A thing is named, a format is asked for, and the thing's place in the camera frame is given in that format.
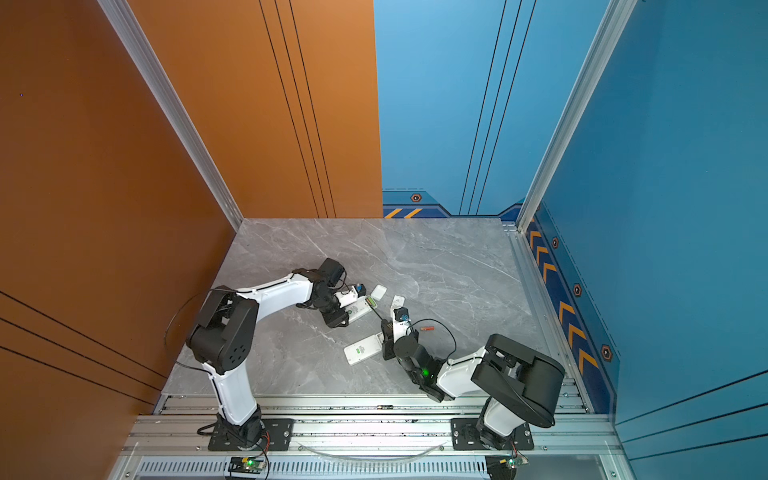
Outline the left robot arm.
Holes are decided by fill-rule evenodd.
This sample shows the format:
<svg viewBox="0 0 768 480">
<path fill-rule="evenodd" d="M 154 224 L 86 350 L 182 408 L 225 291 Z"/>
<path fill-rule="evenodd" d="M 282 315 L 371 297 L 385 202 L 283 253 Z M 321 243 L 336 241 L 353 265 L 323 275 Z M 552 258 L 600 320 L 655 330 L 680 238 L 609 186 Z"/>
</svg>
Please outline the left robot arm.
<svg viewBox="0 0 768 480">
<path fill-rule="evenodd" d="M 314 310 L 330 328 L 350 323 L 347 308 L 366 296 L 362 284 L 346 283 L 346 270 L 327 258 L 315 269 L 295 269 L 262 285 L 210 289 L 198 311 L 186 346 L 212 384 L 218 402 L 216 421 L 198 430 L 211 451 L 264 451 L 268 427 L 253 395 L 246 360 L 256 325 L 289 307 Z"/>
</svg>

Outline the white TCL remote control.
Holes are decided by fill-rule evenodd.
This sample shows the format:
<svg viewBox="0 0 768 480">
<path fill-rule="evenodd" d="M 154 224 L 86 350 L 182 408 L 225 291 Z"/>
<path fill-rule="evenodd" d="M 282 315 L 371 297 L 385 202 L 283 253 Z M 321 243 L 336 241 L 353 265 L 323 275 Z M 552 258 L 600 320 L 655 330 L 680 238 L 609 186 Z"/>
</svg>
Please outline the white TCL remote control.
<svg viewBox="0 0 768 480">
<path fill-rule="evenodd" d="M 352 366 L 367 360 L 382 351 L 384 336 L 382 333 L 370 335 L 343 349 L 347 363 Z"/>
</svg>

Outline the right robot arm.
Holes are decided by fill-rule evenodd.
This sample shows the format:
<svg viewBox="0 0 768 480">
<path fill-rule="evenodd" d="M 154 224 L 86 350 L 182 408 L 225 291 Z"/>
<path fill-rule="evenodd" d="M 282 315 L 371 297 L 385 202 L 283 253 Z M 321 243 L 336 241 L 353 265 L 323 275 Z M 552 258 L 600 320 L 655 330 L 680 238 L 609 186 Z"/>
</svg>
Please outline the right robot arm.
<svg viewBox="0 0 768 480">
<path fill-rule="evenodd" d="M 485 403 L 469 437 L 461 426 L 455 447 L 514 450 L 515 434 L 527 426 L 556 424 L 564 367 L 555 359 L 501 334 L 476 352 L 441 359 L 420 343 L 405 321 L 382 323 L 383 356 L 395 359 L 419 390 L 438 403 L 483 394 Z"/>
</svg>

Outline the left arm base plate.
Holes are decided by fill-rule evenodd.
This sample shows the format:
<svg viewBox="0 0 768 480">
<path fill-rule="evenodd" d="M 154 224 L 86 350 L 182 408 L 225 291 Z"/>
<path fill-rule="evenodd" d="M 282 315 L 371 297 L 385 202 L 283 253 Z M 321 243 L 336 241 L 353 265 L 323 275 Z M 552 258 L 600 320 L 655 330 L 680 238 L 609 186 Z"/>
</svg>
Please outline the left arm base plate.
<svg viewBox="0 0 768 480">
<path fill-rule="evenodd" d="M 249 420 L 235 426 L 218 416 L 209 443 L 209 451 L 288 451 L 294 430 L 290 418 Z"/>
</svg>

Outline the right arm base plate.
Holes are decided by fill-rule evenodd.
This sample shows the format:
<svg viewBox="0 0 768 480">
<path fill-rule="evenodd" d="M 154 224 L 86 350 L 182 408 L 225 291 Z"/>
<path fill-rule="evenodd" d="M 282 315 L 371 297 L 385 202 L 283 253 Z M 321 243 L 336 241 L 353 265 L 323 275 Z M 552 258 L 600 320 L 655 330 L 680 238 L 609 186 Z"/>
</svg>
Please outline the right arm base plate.
<svg viewBox="0 0 768 480">
<path fill-rule="evenodd" d="M 502 436 L 485 425 L 481 426 L 480 419 L 476 417 L 453 418 L 450 420 L 450 427 L 453 449 L 457 451 L 531 451 L 535 448 L 528 423 L 518 426 L 507 436 Z"/>
</svg>

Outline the white battery cover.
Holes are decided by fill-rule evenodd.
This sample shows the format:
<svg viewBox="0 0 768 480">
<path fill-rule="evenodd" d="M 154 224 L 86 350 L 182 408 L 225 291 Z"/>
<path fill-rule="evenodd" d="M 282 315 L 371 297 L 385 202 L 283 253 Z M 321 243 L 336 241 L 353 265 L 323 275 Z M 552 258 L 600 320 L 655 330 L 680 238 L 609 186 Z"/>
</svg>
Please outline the white battery cover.
<svg viewBox="0 0 768 480">
<path fill-rule="evenodd" d="M 376 301 L 379 302 L 383 299 L 387 292 L 387 288 L 383 285 L 377 285 L 370 293 L 370 297 Z"/>
<path fill-rule="evenodd" d="M 396 310 L 396 309 L 402 308 L 404 306 L 404 303 L 405 303 L 404 297 L 395 295 L 391 303 L 391 309 Z"/>
</svg>

